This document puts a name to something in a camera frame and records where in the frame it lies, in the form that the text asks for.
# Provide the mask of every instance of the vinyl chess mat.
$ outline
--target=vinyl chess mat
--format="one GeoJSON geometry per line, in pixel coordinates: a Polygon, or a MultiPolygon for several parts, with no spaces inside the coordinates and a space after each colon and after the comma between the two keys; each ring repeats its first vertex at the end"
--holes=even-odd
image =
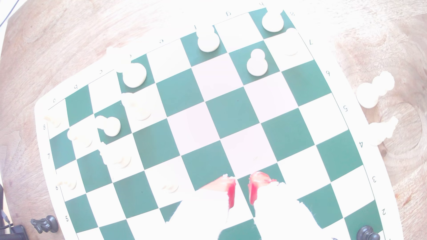
{"type": "Polygon", "coordinates": [[[285,31],[300,31],[291,14],[283,11],[283,30],[271,33],[261,24],[266,9],[254,9],[214,25],[221,42],[212,53],[199,50],[193,30],[132,55],[147,70],[138,88],[127,87],[121,73],[98,69],[66,80],[38,102],[38,144],[65,239],[155,239],[186,195],[228,174],[238,179],[235,204],[219,239],[258,240],[247,188],[255,171],[295,189],[331,237],[355,240],[370,225],[381,239],[400,238],[385,167],[378,149],[358,139],[367,123],[345,77],[339,82],[347,88],[333,84],[333,68],[314,60],[308,39],[301,38],[296,55],[283,54],[285,31]],[[257,48],[268,62],[261,77],[246,69],[257,48]],[[82,76],[84,84],[77,80],[82,76]],[[128,117],[120,101],[126,92],[151,112],[147,120],[128,117]],[[58,128],[43,120],[47,110],[62,118],[58,128]],[[120,120],[117,136],[96,128],[99,115],[120,120]],[[70,126],[89,129],[92,144],[74,145],[70,126]],[[130,155],[130,164],[105,165],[100,142],[130,155]],[[56,187],[56,175],[75,176],[76,188],[56,187]],[[168,183],[179,185],[177,191],[162,190],[168,183]]]}

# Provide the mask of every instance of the white pawn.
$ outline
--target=white pawn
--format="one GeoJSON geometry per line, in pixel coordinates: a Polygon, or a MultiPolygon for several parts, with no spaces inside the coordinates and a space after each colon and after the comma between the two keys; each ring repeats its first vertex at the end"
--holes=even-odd
{"type": "Polygon", "coordinates": [[[384,123],[371,123],[368,125],[365,131],[366,141],[373,146],[381,144],[386,138],[391,138],[398,119],[393,116],[384,123]]]}
{"type": "Polygon", "coordinates": [[[59,187],[61,185],[67,186],[70,190],[73,190],[76,188],[77,180],[75,178],[71,178],[70,176],[57,176],[56,186],[59,187]]]}
{"type": "Polygon", "coordinates": [[[122,104],[126,111],[133,115],[137,120],[145,120],[151,115],[150,112],[141,106],[133,93],[123,93],[122,104]]]}
{"type": "Polygon", "coordinates": [[[279,32],[283,29],[283,18],[281,16],[282,9],[278,7],[267,7],[267,13],[262,19],[262,24],[265,30],[269,32],[279,32]]]}
{"type": "Polygon", "coordinates": [[[265,60],[265,53],[261,49],[254,49],[251,58],[248,60],[246,67],[248,72],[256,77],[262,76],[267,72],[268,64],[265,60]]]}
{"type": "Polygon", "coordinates": [[[178,190],[178,187],[178,184],[167,183],[163,185],[162,190],[166,193],[174,193],[178,190]]]}
{"type": "Polygon", "coordinates": [[[147,78],[147,70],[142,64],[131,63],[130,55],[120,48],[107,48],[107,56],[118,73],[123,73],[123,82],[130,88],[141,86],[147,78]]]}
{"type": "Polygon", "coordinates": [[[67,137],[71,141],[78,142],[83,147],[89,147],[92,144],[92,138],[88,137],[83,131],[78,131],[75,128],[68,130],[67,137]]]}
{"type": "Polygon", "coordinates": [[[106,118],[104,116],[97,116],[95,118],[97,128],[104,130],[105,134],[114,137],[120,132],[120,121],[115,117],[106,118]]]}
{"type": "Polygon", "coordinates": [[[384,71],[376,76],[372,83],[364,82],[357,87],[356,98],[364,108],[373,108],[378,103],[379,96],[384,96],[395,86],[391,73],[384,71]]]}
{"type": "Polygon", "coordinates": [[[298,41],[301,39],[298,31],[295,28],[288,28],[284,33],[284,36],[284,53],[288,56],[295,55],[299,50],[298,41]]]}
{"type": "Polygon", "coordinates": [[[53,114],[46,114],[43,119],[45,119],[46,121],[50,122],[50,124],[54,127],[57,128],[59,127],[59,125],[61,125],[61,120],[56,117],[53,114]]]}
{"type": "Polygon", "coordinates": [[[201,51],[211,53],[219,47],[219,37],[211,25],[198,26],[196,31],[197,44],[201,51]]]}
{"type": "Polygon", "coordinates": [[[104,142],[101,142],[99,146],[99,154],[102,156],[102,161],[107,166],[120,166],[125,168],[131,161],[131,156],[120,156],[114,150],[107,147],[104,142]]]}

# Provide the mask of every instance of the green square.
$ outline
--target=green square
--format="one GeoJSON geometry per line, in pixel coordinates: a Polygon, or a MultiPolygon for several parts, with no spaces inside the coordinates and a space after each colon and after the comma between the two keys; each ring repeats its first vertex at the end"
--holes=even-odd
{"type": "Polygon", "coordinates": [[[145,172],[115,182],[114,188],[126,218],[158,208],[145,172]]]}
{"type": "Polygon", "coordinates": [[[125,82],[123,82],[123,73],[117,73],[117,78],[119,79],[120,90],[122,91],[122,93],[136,93],[139,90],[146,88],[154,83],[154,77],[151,72],[150,64],[148,63],[148,58],[146,54],[142,55],[137,59],[132,60],[132,63],[142,64],[147,70],[147,77],[145,78],[145,81],[141,84],[141,86],[136,88],[130,88],[126,86],[125,82]]]}
{"type": "Polygon", "coordinates": [[[158,82],[157,88],[168,117],[203,102],[191,68],[158,82]]]}
{"type": "Polygon", "coordinates": [[[135,240],[126,220],[99,227],[99,230],[104,240],[135,240]]]}
{"type": "Polygon", "coordinates": [[[277,34],[284,33],[286,32],[286,30],[288,30],[288,28],[295,28],[291,20],[289,19],[288,15],[286,15],[285,11],[282,11],[280,15],[282,16],[282,19],[283,19],[283,29],[280,30],[279,32],[269,32],[265,30],[263,27],[262,20],[266,13],[267,13],[266,8],[249,12],[249,15],[252,17],[252,20],[254,21],[255,25],[258,28],[258,31],[260,31],[261,36],[264,39],[275,36],[277,34]]]}
{"type": "Polygon", "coordinates": [[[98,227],[86,194],[66,201],[65,206],[76,233],[98,227]]]}
{"type": "Polygon", "coordinates": [[[211,53],[205,53],[200,50],[199,45],[197,44],[198,39],[199,38],[195,32],[181,38],[182,45],[184,46],[185,53],[187,54],[188,61],[190,61],[191,66],[213,59],[214,57],[218,57],[219,55],[227,52],[221,39],[219,39],[219,47],[211,53]]]}
{"type": "Polygon", "coordinates": [[[282,72],[298,106],[330,93],[317,63],[312,60],[282,72]]]}
{"type": "Polygon", "coordinates": [[[319,143],[317,149],[331,181],[363,164],[349,130],[319,143]]]}
{"type": "Polygon", "coordinates": [[[134,132],[133,135],[144,169],[179,156],[167,119],[134,132]]]}
{"type": "MultiPolygon", "coordinates": [[[[268,176],[270,176],[271,179],[276,179],[278,182],[285,182],[285,179],[283,178],[282,172],[280,171],[280,168],[277,165],[277,163],[271,166],[268,166],[266,168],[263,168],[259,171],[268,174],[268,176]]],[[[242,189],[243,195],[245,196],[246,202],[248,203],[249,209],[252,212],[252,216],[255,217],[255,208],[249,201],[248,184],[249,184],[250,176],[251,176],[250,174],[246,175],[244,177],[239,178],[237,181],[239,182],[240,188],[242,189]]]]}
{"type": "Polygon", "coordinates": [[[110,105],[104,108],[103,110],[95,113],[95,118],[100,115],[107,118],[115,117],[120,121],[121,124],[119,134],[114,137],[107,136],[104,130],[98,129],[99,139],[101,140],[101,142],[109,144],[132,133],[131,127],[129,126],[128,117],[126,115],[125,107],[123,107],[122,105],[122,101],[118,101],[115,104],[110,105]]]}
{"type": "Polygon", "coordinates": [[[172,215],[175,213],[181,201],[172,203],[171,205],[167,205],[165,207],[160,208],[161,215],[163,216],[164,222],[168,222],[172,215]]]}
{"type": "Polygon", "coordinates": [[[273,57],[271,56],[270,51],[267,48],[267,45],[264,43],[264,41],[254,43],[252,45],[249,45],[247,47],[238,49],[234,52],[230,53],[231,60],[233,61],[234,66],[236,67],[237,73],[240,76],[240,79],[242,80],[243,84],[248,84],[251,82],[254,82],[258,79],[261,79],[263,77],[272,75],[273,73],[277,73],[279,71],[279,68],[276,65],[276,62],[274,61],[273,57]],[[267,72],[260,76],[255,77],[252,76],[248,72],[248,68],[246,67],[246,64],[248,63],[249,58],[251,58],[252,50],[254,49],[261,49],[265,53],[265,60],[268,63],[268,69],[267,72]]]}
{"type": "Polygon", "coordinates": [[[298,200],[303,202],[310,210],[321,228],[326,228],[332,223],[342,219],[341,209],[339,208],[331,184],[305,195],[298,200]]]}
{"type": "Polygon", "coordinates": [[[224,229],[218,240],[260,240],[261,235],[253,219],[224,229]]]}
{"type": "Polygon", "coordinates": [[[211,99],[206,106],[220,138],[259,123],[244,88],[211,99]]]}
{"type": "Polygon", "coordinates": [[[52,159],[55,169],[68,164],[76,159],[73,143],[67,137],[68,129],[56,135],[50,140],[52,159]]]}
{"type": "Polygon", "coordinates": [[[371,226],[376,233],[383,230],[383,224],[381,223],[380,213],[378,212],[375,200],[346,216],[344,220],[351,240],[356,240],[357,231],[365,225],[371,226]]]}
{"type": "Polygon", "coordinates": [[[77,164],[87,193],[112,183],[107,165],[104,164],[99,150],[77,159],[77,164]]]}
{"type": "Polygon", "coordinates": [[[299,109],[261,123],[277,161],[314,145],[299,109]]]}
{"type": "Polygon", "coordinates": [[[182,155],[194,190],[205,186],[224,174],[234,176],[221,141],[182,155]]]}
{"type": "Polygon", "coordinates": [[[65,98],[68,122],[70,126],[80,122],[94,113],[92,109],[89,86],[86,85],[65,98]]]}

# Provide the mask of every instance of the wood grain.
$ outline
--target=wood grain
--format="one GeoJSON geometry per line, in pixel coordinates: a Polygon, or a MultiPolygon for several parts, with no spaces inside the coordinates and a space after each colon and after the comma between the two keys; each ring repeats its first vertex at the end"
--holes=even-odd
{"type": "MultiPolygon", "coordinates": [[[[28,0],[9,20],[0,58],[0,171],[14,224],[23,224],[30,239],[63,239],[61,232],[38,234],[29,223],[54,214],[37,147],[37,99],[99,60],[108,46],[124,46],[196,12],[195,2],[28,0]]],[[[395,88],[364,111],[369,122],[399,119],[395,135],[380,150],[405,238],[425,239],[427,1],[303,0],[302,5],[313,34],[328,39],[326,47],[354,90],[383,70],[395,77],[395,88]]]]}

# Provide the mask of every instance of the black chess piece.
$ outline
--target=black chess piece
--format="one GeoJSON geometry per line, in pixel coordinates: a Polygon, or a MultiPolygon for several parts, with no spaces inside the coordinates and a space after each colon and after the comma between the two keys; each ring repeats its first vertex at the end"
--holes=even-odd
{"type": "Polygon", "coordinates": [[[363,226],[356,235],[357,240],[380,240],[380,235],[371,226],[363,226]]]}
{"type": "Polygon", "coordinates": [[[34,226],[38,233],[42,233],[43,231],[58,231],[58,222],[52,215],[48,215],[46,218],[42,218],[40,220],[31,219],[31,224],[34,226]]]}

